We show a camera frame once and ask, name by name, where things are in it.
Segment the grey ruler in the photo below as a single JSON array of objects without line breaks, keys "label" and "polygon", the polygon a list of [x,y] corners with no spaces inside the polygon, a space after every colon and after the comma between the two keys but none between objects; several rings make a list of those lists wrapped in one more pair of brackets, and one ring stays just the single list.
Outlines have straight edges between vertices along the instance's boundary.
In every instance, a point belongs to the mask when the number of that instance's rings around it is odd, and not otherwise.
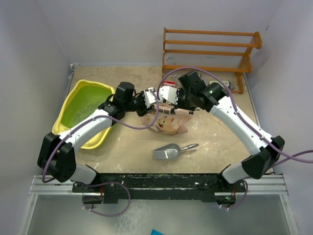
[{"label": "grey ruler", "polygon": [[159,113],[165,115],[193,115],[193,111],[184,110],[184,109],[175,109],[173,107],[160,106]]}]

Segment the pink cat litter bag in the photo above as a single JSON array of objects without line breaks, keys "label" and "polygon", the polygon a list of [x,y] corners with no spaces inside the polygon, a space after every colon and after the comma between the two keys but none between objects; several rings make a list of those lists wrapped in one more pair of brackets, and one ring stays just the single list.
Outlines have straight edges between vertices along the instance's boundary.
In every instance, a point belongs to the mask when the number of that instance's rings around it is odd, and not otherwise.
[{"label": "pink cat litter bag", "polygon": [[156,121],[149,127],[149,129],[165,135],[185,134],[188,132],[186,124],[193,118],[193,115],[165,115],[158,113],[156,110],[150,112],[141,118],[141,124],[148,126],[156,118]]}]

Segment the silver metal scoop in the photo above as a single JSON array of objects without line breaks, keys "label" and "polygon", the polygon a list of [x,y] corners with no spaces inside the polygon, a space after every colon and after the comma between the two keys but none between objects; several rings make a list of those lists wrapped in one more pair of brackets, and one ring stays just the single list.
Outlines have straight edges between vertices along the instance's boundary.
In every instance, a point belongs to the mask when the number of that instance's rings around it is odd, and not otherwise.
[{"label": "silver metal scoop", "polygon": [[158,149],[155,149],[153,151],[153,158],[156,161],[163,161],[163,160],[174,160],[178,158],[183,151],[187,151],[190,149],[193,149],[195,147],[198,147],[199,144],[193,143],[190,145],[187,145],[185,147],[180,147],[176,143],[171,143],[165,146],[162,146]]}]

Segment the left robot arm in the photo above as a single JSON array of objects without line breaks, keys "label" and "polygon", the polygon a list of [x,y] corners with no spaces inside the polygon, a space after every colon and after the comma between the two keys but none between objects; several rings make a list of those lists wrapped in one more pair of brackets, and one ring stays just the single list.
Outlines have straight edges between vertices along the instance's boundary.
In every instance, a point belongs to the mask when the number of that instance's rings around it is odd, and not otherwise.
[{"label": "left robot arm", "polygon": [[116,123],[131,128],[131,125],[122,122],[125,114],[135,112],[143,116],[153,109],[158,110],[159,98],[159,93],[154,88],[135,93],[132,83],[121,82],[115,93],[86,119],[60,134],[45,135],[37,161],[37,165],[43,170],[42,182],[49,183],[46,176],[50,175],[60,183],[71,180],[82,183],[90,192],[99,190],[100,173],[90,166],[78,164],[76,152],[98,133]]}]

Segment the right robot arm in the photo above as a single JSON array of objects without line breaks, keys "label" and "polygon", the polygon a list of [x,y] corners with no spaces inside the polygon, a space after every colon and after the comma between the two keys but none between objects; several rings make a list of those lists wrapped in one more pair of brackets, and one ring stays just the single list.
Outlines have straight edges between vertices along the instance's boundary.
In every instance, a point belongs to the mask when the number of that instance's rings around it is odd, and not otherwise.
[{"label": "right robot arm", "polygon": [[218,188],[230,191],[235,182],[246,178],[260,179],[279,160],[285,141],[262,130],[232,103],[229,92],[219,83],[206,85],[196,71],[178,78],[182,85],[179,103],[201,108],[222,121],[244,144],[250,156],[221,172]]}]

